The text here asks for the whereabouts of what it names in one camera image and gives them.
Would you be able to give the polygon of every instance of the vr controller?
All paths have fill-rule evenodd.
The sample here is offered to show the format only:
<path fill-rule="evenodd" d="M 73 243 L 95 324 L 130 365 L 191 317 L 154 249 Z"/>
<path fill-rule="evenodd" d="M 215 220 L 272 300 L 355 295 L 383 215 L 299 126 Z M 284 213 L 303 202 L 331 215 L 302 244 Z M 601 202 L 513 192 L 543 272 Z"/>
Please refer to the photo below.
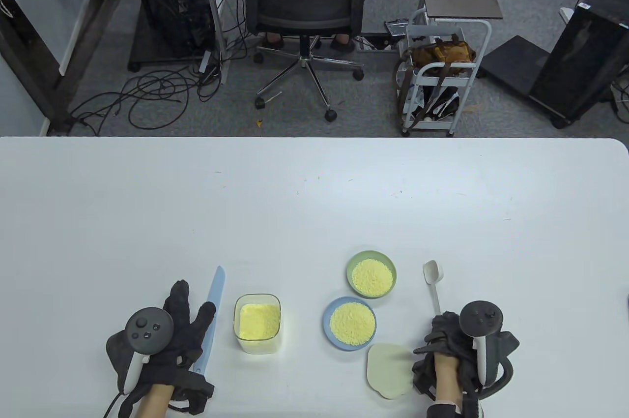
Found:
<path fill-rule="evenodd" d="M 468 303 L 461 310 L 458 322 L 461 331 L 473 339 L 478 377 L 483 385 L 479 398 L 486 398 L 512 379 L 513 366 L 507 356 L 517 349 L 519 341 L 509 331 L 501 331 L 503 312 L 490 301 Z M 497 378 L 499 364 L 503 367 L 503 375 Z"/>
<path fill-rule="evenodd" d="M 142 366 L 150 357 L 164 350 L 172 339 L 172 317 L 151 306 L 135 312 L 119 331 L 107 340 L 107 354 L 118 373 L 117 388 L 123 395 L 135 389 Z"/>

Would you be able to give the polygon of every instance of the plastic spoon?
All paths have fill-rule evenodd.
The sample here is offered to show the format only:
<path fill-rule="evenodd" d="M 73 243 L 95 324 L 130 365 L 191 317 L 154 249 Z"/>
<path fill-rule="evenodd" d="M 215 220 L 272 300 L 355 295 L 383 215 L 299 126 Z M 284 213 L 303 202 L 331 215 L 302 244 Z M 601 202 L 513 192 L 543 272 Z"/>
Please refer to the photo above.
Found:
<path fill-rule="evenodd" d="M 439 295 L 436 292 L 436 284 L 442 278 L 443 269 L 439 266 L 437 261 L 428 261 L 424 264 L 424 279 L 426 279 L 426 283 L 430 286 L 435 315 L 441 315 L 441 306 L 439 305 Z"/>

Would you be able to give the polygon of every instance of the metal cart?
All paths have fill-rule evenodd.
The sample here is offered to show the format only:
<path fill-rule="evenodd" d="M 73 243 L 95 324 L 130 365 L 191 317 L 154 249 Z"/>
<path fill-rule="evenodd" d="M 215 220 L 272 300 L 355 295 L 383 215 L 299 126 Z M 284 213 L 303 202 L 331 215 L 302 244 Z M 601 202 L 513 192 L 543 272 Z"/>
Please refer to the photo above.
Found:
<path fill-rule="evenodd" d="M 406 39 L 398 43 L 398 50 L 400 56 L 409 48 L 416 47 L 418 42 L 433 42 L 436 38 L 442 38 L 443 40 L 449 40 L 452 34 L 456 34 L 460 39 L 465 40 L 463 29 L 459 26 L 460 23 L 477 23 L 485 27 L 485 37 L 483 38 L 483 44 L 480 50 L 477 50 L 476 60 L 472 63 L 454 62 L 453 68 L 463 68 L 465 71 L 459 77 L 449 77 L 443 80 L 442 89 L 440 95 L 448 87 L 457 87 L 458 89 L 464 88 L 463 96 L 458 96 L 459 104 L 458 109 L 454 115 L 439 117 L 437 113 L 436 117 L 425 117 L 422 121 L 415 121 L 413 113 L 417 113 L 418 108 L 423 108 L 426 105 L 427 100 L 424 98 L 424 87 L 438 85 L 438 77 L 432 77 L 427 75 L 427 71 L 443 67 L 442 62 L 434 62 L 422 67 L 422 69 L 413 69 L 413 76 L 411 80 L 411 87 L 404 103 L 404 109 L 402 111 L 402 135 L 409 136 L 411 130 L 443 130 L 446 131 L 448 137 L 454 136 L 454 130 L 457 127 L 458 120 L 465 108 L 467 97 L 469 96 L 470 89 L 474 84 L 476 73 L 478 72 L 489 39 L 491 38 L 491 25 L 487 20 L 470 19 L 470 18 L 429 18 L 426 7 L 422 7 L 411 15 L 409 19 L 409 25 L 406 27 Z M 407 67 L 401 65 L 396 75 L 398 86 L 401 86 L 400 79 L 403 79 L 404 73 Z M 445 109 L 447 103 L 440 104 Z"/>

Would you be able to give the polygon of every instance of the small bowl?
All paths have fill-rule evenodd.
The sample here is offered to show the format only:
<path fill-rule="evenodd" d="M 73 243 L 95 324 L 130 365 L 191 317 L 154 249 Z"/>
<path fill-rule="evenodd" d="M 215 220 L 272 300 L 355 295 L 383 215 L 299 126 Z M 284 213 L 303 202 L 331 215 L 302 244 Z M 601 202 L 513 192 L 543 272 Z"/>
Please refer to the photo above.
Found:
<path fill-rule="evenodd" d="M 382 294 L 382 295 L 378 295 L 376 297 L 370 297 L 369 295 L 365 295 L 363 292 L 358 290 L 358 288 L 356 288 L 356 286 L 354 285 L 354 283 L 352 281 L 352 272 L 353 272 L 353 270 L 356 268 L 356 266 L 360 262 L 362 262 L 362 261 L 364 261 L 366 259 L 375 259 L 376 261 L 380 261 L 381 263 L 383 263 L 391 271 L 391 274 L 393 274 L 393 283 L 391 284 L 391 288 L 389 288 L 389 290 L 384 292 L 384 294 Z M 353 258 L 350 259 L 349 263 L 347 263 L 347 281 L 350 283 L 350 286 L 353 288 L 353 290 L 357 294 L 359 294 L 361 297 L 363 297 L 364 299 L 379 299 L 381 297 L 384 297 L 391 290 L 393 290 L 393 287 L 395 287 L 395 282 L 397 280 L 398 280 L 398 272 L 395 270 L 395 266 L 393 265 L 393 262 L 391 262 L 391 259 L 387 258 L 387 256 L 382 254 L 382 252 L 378 252 L 378 251 L 362 251 L 362 252 L 359 252 L 358 254 L 356 254 L 355 256 L 353 256 Z"/>
<path fill-rule="evenodd" d="M 344 342 L 339 341 L 337 337 L 334 336 L 334 333 L 332 333 L 332 329 L 330 328 L 330 319 L 332 318 L 332 314 L 337 310 L 337 308 L 339 308 L 339 306 L 344 305 L 346 303 L 360 303 L 360 305 L 364 305 L 367 308 L 369 308 L 369 310 L 373 314 L 373 319 L 375 319 L 375 328 L 373 328 L 373 334 L 369 338 L 369 341 L 366 342 L 365 344 L 359 344 L 359 346 L 352 346 L 351 344 L 345 344 Z M 337 348 L 341 349 L 342 351 L 358 351 L 359 349 L 364 348 L 371 342 L 371 340 L 375 336 L 375 330 L 377 328 L 378 328 L 378 323 L 375 317 L 375 313 L 373 312 L 371 306 L 369 306 L 367 302 L 364 301 L 363 299 L 357 299 L 356 297 L 340 297 L 339 299 L 336 299 L 335 301 L 330 303 L 330 305 L 328 305 L 328 307 L 323 312 L 323 331 L 325 332 L 325 335 L 328 337 L 330 342 L 332 342 L 332 344 L 334 344 Z"/>
<path fill-rule="evenodd" d="M 273 337 L 267 339 L 243 339 L 240 337 L 240 310 L 249 304 L 274 305 L 279 308 L 279 328 Z M 282 306 L 279 299 L 272 294 L 247 294 L 236 301 L 234 307 L 234 334 L 243 351 L 248 354 L 273 354 L 276 353 L 282 343 Z"/>

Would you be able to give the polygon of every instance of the yellow powder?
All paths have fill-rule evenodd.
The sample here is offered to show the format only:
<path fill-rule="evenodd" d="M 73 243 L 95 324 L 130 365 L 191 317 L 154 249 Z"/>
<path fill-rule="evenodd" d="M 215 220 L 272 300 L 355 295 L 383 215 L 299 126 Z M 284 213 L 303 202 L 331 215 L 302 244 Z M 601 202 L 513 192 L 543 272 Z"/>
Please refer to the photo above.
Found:
<path fill-rule="evenodd" d="M 371 310 L 355 301 L 339 306 L 330 318 L 330 330 L 340 342 L 350 346 L 365 344 L 375 331 L 375 316 Z"/>
<path fill-rule="evenodd" d="M 379 297 L 391 289 L 393 274 L 382 262 L 365 259 L 352 270 L 352 282 L 360 293 L 368 297 Z"/>
<path fill-rule="evenodd" d="M 240 339 L 270 339 L 278 331 L 278 306 L 249 303 L 240 309 Z"/>

